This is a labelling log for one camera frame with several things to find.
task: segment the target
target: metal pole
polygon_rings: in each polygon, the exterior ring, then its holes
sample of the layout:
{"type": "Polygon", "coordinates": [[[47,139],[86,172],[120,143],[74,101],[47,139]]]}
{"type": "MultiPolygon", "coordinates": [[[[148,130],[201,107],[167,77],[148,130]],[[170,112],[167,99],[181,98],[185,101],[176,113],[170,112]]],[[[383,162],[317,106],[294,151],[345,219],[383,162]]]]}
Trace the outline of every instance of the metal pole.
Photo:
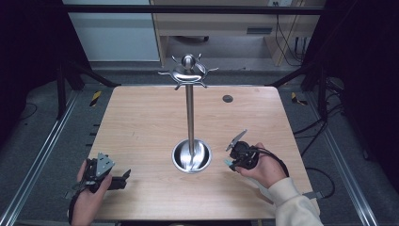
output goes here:
{"type": "Polygon", "coordinates": [[[185,101],[187,105],[188,148],[191,159],[194,157],[194,98],[193,85],[185,85],[185,101]]]}

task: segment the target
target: hand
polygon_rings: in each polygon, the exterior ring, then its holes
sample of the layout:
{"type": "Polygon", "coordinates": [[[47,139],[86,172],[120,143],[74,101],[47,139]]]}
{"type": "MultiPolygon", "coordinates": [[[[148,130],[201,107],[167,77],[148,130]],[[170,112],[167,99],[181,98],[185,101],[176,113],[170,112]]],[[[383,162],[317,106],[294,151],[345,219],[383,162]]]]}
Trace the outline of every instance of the hand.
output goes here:
{"type": "MultiPolygon", "coordinates": [[[[81,181],[86,168],[86,160],[77,173],[77,181],[81,181]]],[[[73,209],[72,226],[90,225],[103,203],[106,190],[111,186],[112,175],[108,174],[102,181],[96,193],[91,193],[87,188],[77,198],[73,209]]]]}
{"type": "MultiPolygon", "coordinates": [[[[257,143],[255,146],[264,149],[262,143],[257,143]]],[[[279,162],[264,153],[259,154],[258,164],[254,169],[236,167],[235,170],[243,176],[257,180],[266,188],[287,177],[279,162]]]]}

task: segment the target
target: white cabinet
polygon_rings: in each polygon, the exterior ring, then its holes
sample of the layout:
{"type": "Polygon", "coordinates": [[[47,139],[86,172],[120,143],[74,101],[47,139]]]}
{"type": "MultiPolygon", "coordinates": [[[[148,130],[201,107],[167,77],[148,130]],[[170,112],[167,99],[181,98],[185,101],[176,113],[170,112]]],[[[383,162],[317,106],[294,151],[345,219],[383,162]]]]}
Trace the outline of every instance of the white cabinet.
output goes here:
{"type": "MultiPolygon", "coordinates": [[[[148,0],[63,0],[64,4],[148,5],[148,0]]],[[[89,61],[159,61],[150,13],[69,13],[89,61]]]]}

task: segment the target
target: wooden table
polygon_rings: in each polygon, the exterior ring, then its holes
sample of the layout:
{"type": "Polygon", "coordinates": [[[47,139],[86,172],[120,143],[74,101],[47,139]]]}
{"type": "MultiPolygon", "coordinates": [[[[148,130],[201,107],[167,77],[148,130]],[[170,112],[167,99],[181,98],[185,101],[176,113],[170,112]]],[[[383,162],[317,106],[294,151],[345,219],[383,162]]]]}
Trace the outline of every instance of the wooden table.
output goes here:
{"type": "Polygon", "coordinates": [[[115,88],[89,157],[109,154],[113,175],[132,173],[125,189],[107,192],[98,219],[273,218],[275,206],[224,163],[227,146],[244,129],[241,140],[261,141],[285,162],[300,192],[312,191],[275,88],[195,86],[194,104],[195,138],[213,157],[204,171],[187,174],[171,159],[175,145],[187,139],[184,87],[115,88]],[[225,103],[224,95],[233,101],[225,103]]]}

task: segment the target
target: white sleeve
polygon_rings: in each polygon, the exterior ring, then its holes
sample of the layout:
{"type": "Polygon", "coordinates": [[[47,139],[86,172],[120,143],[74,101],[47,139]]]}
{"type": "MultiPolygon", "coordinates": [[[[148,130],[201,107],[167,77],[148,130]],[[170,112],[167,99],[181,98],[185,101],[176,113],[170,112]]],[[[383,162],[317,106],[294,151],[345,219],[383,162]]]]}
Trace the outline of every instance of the white sleeve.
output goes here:
{"type": "Polygon", "coordinates": [[[284,178],[269,187],[276,204],[276,225],[323,225],[311,201],[299,194],[291,178],[284,178]]]}

